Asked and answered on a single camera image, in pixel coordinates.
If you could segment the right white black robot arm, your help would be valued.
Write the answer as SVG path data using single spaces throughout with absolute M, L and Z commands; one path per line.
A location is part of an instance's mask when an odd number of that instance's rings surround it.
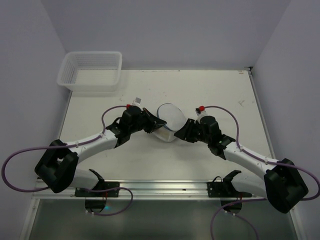
M 264 162 L 253 158 L 251 153 L 245 154 L 237 146 L 235 139 L 221 132 L 213 116 L 204 116 L 199 121 L 188 119 L 174 135 L 189 143 L 205 143 L 215 156 L 236 163 L 255 174 L 252 177 L 236 173 L 229 183 L 238 192 L 267 199 L 281 213 L 288 213 L 309 192 L 292 161 L 268 158 Z

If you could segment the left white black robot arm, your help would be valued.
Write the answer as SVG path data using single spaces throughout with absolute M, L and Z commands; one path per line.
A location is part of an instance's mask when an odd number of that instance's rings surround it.
M 59 139 L 53 141 L 34 171 L 54 193 L 60 193 L 68 187 L 100 191 L 104 179 L 93 169 L 78 169 L 78 164 L 100 152 L 123 145 L 136 132 L 150 134 L 164 125 L 166 121 L 146 108 L 128 105 L 122 116 L 109 126 L 104 125 L 97 134 L 70 143 Z

